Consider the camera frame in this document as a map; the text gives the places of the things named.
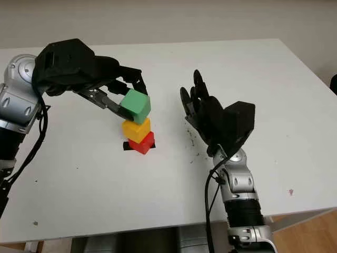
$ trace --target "table surface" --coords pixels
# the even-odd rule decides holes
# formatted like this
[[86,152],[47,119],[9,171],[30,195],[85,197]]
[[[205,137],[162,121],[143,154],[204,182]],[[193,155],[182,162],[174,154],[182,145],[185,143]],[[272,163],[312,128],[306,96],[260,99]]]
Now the table surface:
[[[0,242],[203,222],[204,184],[213,163],[185,122],[179,95],[181,86],[192,86],[194,69],[224,107],[238,100],[256,105],[255,130],[243,148],[263,214],[337,206],[337,98],[279,40],[92,49],[142,69],[156,148],[147,155],[123,151],[122,119],[72,92],[45,96],[52,106],[47,136],[12,187]],[[0,50],[0,69],[17,54],[40,50]],[[21,145],[17,165],[35,142],[37,128]],[[224,219],[219,195],[212,220]]]

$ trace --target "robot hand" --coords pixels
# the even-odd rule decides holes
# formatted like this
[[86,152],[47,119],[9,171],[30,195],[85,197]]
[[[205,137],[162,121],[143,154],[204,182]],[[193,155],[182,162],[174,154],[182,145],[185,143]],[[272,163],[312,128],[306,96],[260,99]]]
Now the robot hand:
[[226,157],[232,157],[254,129],[255,105],[236,102],[225,109],[213,96],[209,96],[198,70],[194,71],[194,85],[189,96],[180,89],[186,120],[198,131],[209,146],[207,153],[214,157],[219,145]]
[[207,153],[215,165],[205,184],[206,234],[209,252],[214,253],[208,187],[213,174],[218,177],[217,191],[221,195],[229,224],[228,239],[234,252],[277,252],[269,226],[261,215],[259,199],[251,172],[246,166],[246,154],[241,149],[254,129],[255,105],[236,102],[225,109],[209,96],[198,70],[194,71],[194,85],[190,95],[180,89],[187,121],[208,145]]
[[[141,72],[120,66],[114,58],[96,56],[79,39],[51,43],[38,57],[26,54],[11,60],[4,83],[0,84],[0,216],[12,184],[43,142],[48,117],[42,94],[58,96],[73,91],[100,108],[134,121],[130,111],[110,100],[99,88],[107,86],[112,93],[126,95],[130,88],[117,80],[121,77],[132,83],[135,90],[147,94]],[[20,169],[5,179],[11,175],[18,147],[37,118],[40,119],[38,140]]]

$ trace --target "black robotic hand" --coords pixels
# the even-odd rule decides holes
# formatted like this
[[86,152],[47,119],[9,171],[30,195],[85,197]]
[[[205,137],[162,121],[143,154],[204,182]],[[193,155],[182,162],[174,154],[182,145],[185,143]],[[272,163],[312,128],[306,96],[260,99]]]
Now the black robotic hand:
[[209,146],[207,153],[213,157],[223,148],[227,157],[233,156],[254,129],[255,105],[238,101],[225,109],[214,97],[209,96],[198,70],[194,71],[194,85],[190,95],[180,88],[186,120],[198,131]]
[[120,66],[111,57],[96,56],[82,41],[75,38],[49,44],[35,59],[33,83],[49,96],[73,91],[101,108],[108,108],[117,115],[133,121],[132,115],[110,100],[100,90],[107,86],[115,94],[126,95],[130,88],[116,78],[122,77],[133,88],[147,95],[141,76],[142,71]]

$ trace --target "black cable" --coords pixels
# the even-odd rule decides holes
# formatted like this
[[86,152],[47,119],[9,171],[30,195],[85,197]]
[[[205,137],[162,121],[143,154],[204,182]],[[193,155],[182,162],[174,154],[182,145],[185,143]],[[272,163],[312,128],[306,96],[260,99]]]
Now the black cable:
[[211,213],[211,211],[212,211],[212,207],[213,207],[213,205],[214,205],[216,195],[217,195],[217,193],[219,192],[219,188],[220,188],[220,184],[218,183],[218,184],[217,184],[217,189],[216,189],[216,191],[215,191],[215,194],[214,194],[214,196],[213,196],[213,200],[212,200],[212,203],[211,203],[211,206],[210,206],[210,209],[209,209],[209,213]]
[[26,157],[25,161],[22,163],[21,167],[19,168],[19,170],[12,175],[8,182],[12,185],[16,179],[20,176],[20,174],[22,173],[22,171],[24,170],[24,168],[32,161],[32,159],[35,157],[36,153],[38,152],[39,148],[41,147],[43,140],[46,136],[46,132],[47,132],[47,126],[48,126],[48,109],[43,98],[42,95],[40,94],[40,92],[38,91],[37,87],[35,86],[35,84],[32,82],[32,88],[33,91],[35,92],[38,101],[41,105],[41,110],[42,110],[42,117],[40,118],[40,122],[39,122],[39,137],[36,140],[32,150],[29,152],[28,156]]
[[209,185],[210,185],[210,180],[213,174],[216,173],[217,169],[221,165],[225,164],[228,160],[229,158],[222,160],[212,170],[210,170],[210,173],[207,176],[206,184],[205,184],[206,236],[207,236],[207,244],[208,244],[210,253],[214,253],[214,245],[213,245],[213,238],[212,238],[212,231],[211,231],[211,220],[210,220],[210,209],[209,209]]

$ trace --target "stacked blocks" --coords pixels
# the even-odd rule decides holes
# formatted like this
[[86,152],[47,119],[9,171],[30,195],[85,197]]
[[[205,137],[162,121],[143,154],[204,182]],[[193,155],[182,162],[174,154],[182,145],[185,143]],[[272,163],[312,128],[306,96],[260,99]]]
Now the stacked blocks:
[[150,110],[150,98],[136,90],[130,89],[120,102],[133,116],[134,121],[125,120],[122,123],[123,134],[128,138],[130,148],[146,154],[154,144],[154,134],[151,132],[151,122],[147,118]]

